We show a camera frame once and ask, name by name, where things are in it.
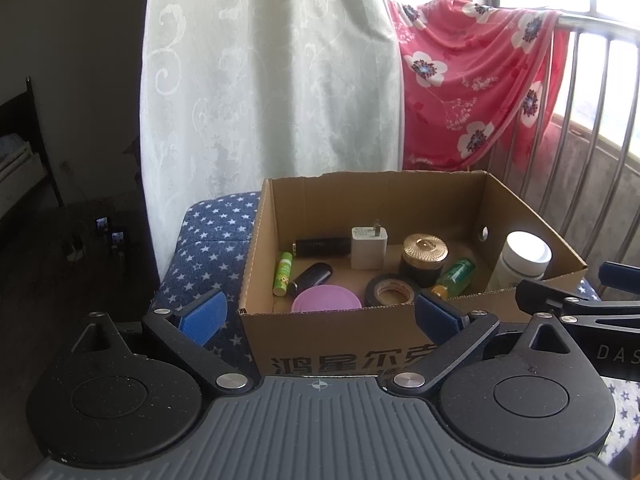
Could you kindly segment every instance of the wall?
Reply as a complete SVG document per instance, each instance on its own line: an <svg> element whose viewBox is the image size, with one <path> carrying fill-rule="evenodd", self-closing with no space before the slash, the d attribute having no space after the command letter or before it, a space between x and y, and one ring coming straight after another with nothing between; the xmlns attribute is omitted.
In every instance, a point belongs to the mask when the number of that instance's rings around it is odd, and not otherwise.
<svg viewBox="0 0 640 480"><path fill-rule="evenodd" d="M33 79L66 202L135 190L146 0L0 0L0 102Z"/></svg>

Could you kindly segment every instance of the silver screw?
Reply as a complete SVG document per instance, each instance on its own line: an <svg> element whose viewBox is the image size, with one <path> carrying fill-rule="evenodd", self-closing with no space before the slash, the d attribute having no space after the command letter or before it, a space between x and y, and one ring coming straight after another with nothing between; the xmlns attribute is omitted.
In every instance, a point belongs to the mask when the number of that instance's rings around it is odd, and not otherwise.
<svg viewBox="0 0 640 480"><path fill-rule="evenodd" d="M394 382L402 388L420 388L425 380L415 372L402 372L394 377Z"/></svg>
<svg viewBox="0 0 640 480"><path fill-rule="evenodd" d="M247 386L249 379L242 374L223 374L216 379L216 384L225 390L238 390Z"/></svg>

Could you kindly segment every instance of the cardboard box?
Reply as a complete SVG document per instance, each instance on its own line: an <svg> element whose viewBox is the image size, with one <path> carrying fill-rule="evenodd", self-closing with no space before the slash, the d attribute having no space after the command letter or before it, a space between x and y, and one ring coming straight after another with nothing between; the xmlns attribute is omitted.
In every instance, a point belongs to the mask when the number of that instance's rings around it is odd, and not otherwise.
<svg viewBox="0 0 640 480"><path fill-rule="evenodd" d="M295 240L349 237L354 226L379 219L388 233L385 269L351 270L349 257L324 258L329 283L363 299L368 281L398 272L402 240L412 233L442 238L445 268L467 256L477 266L465 296L450 300L464 312L481 308L501 320L523 322L514 289L484 294L509 232L531 232L551 247L547 281L574 290L586 272L580 256L522 200L484 171L330 173L315 178L267 179L244 272L239 311L261 374L378 374L427 354L434 345L415 325L414 306L397 304L342 312L290 312L292 300L272 294L280 253ZM482 241L484 228L488 237ZM314 259L294 260L295 277Z"/></svg>

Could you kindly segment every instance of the electrical tape roll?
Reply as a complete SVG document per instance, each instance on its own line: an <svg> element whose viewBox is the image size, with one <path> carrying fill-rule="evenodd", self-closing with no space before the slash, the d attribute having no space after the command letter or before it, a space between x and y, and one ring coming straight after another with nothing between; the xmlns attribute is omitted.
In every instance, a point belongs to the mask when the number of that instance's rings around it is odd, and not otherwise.
<svg viewBox="0 0 640 480"><path fill-rule="evenodd" d="M380 274L367 283L364 291L365 306L388 306L399 304L397 301L393 303L385 303L380 297L383 292L394 290L400 292L406 298L400 303L413 303L415 298L422 293L417 283L408 280L402 274Z"/></svg>

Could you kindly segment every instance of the metal railing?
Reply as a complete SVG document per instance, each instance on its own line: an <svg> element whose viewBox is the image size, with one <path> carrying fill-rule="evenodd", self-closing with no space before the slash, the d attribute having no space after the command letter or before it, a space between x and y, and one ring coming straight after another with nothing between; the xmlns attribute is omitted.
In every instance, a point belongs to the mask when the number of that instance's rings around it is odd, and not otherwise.
<svg viewBox="0 0 640 480"><path fill-rule="evenodd" d="M571 68L571 76L569 81L566 108L564 111L564 118L562 120L562 127L560 130L560 135L558 139L558 146L556 147L556 152L554 154L549 179L546 183L542 201L540 202L540 207L538 209L538 212L540 213L541 216L544 215L544 213L548 208L551 193L554 189L554 185L558 177L558 168L559 168L562 152L564 150L565 140L570 129L571 111L574 105L574 97L575 97L575 84L576 84L576 74L577 74L577 67L578 67L578 49L580 44L580 35L584 33L596 34L606 39L604 65L602 70L602 79L600 83L600 94L598 96L598 104L596 106L596 113L594 117L592 134L590 135L588 152L582 163L582 169L580 171L580 176L578 177L577 186L575 188L574 194L572 195L569 207L564 216L564 220L562 221L562 225L559 229L559 234L563 237L566 235L566 232L568 231L570 225L572 224L572 221L574 220L575 211L578 207L578 204L580 203L580 200L583 197L585 183L587 182L587 179L590 176L591 170L593 169L593 164L592 164L593 154L598 143L598 136L600 134L600 125L602 124L605 95L607 91L607 76L609 73L609 53L610 53L611 41L613 40L626 41L628 43L635 45L638 51L638 63L636 65L636 79L635 79L635 85L634 85L633 98L631 101L628 120L626 122L625 137L620 149L620 156L618 157L618 161L616 163L616 169L613 174L613 178L610 181L609 189L607 190L607 195L602 203L602 206L598 213L598 217L596 218L593 228L591 229L587 237L587 242L585 246L582 248L581 251L579 251L580 256L586 260L590 256L591 251L593 250L593 247L596 243L596 240L600 235L602 226L604 225L604 222L606 221L607 216L609 215L611 203L613 201L616 191L618 190L620 179L622 177L622 173L625 168L626 158L629 152L629 147L630 147L631 139L633 136L634 124L636 121L636 108L638 106L638 93L639 93L639 86L640 86L640 28L633 27L631 25L625 25L623 23L612 22L609 20L600 20L596 18L591 18L589 16L578 15L578 14L563 14L562 16L560 16L560 18L558 19L558 24L556 25L556 29L558 28L564 29L564 30L570 30L575 33L574 55L572 60L572 68ZM518 196L521 198L523 198L526 195L527 189L529 188L530 179L532 176L533 163L536 158L537 151L540 145L541 136L543 133L542 127L543 127L543 118L545 115L545 108L546 108L546 98L548 95L550 59L551 59L550 54L552 52L552 48L553 48L553 42L549 46L549 51L548 51L549 55L547 56L548 61L545 67L545 79L543 83L540 111L538 113L536 130L535 130L534 139L533 139L533 147L529 155L529 160L527 161L524 178L520 185L520 190L518 192ZM511 145L508 151L504 172L501 177L501 180L504 183L507 182L510 176L511 167L513 166L513 150L514 150L517 134L518 134L518 121L515 121L514 131L511 138ZM495 146L492 149L489 156L489 168L491 168L492 166L492 161L495 155L494 152L495 152ZM640 225L640 206L636 210L634 218L631 222L631 226L626 232L626 235L622 241L622 244L620 245L620 247L616 251L615 256L613 257L614 261L621 262L624 259L624 257L626 256L626 252L628 251L629 245L631 244L631 241L636 235L639 225ZM600 286L598 289L599 293L602 293L604 291L604 288L605 287Z"/></svg>

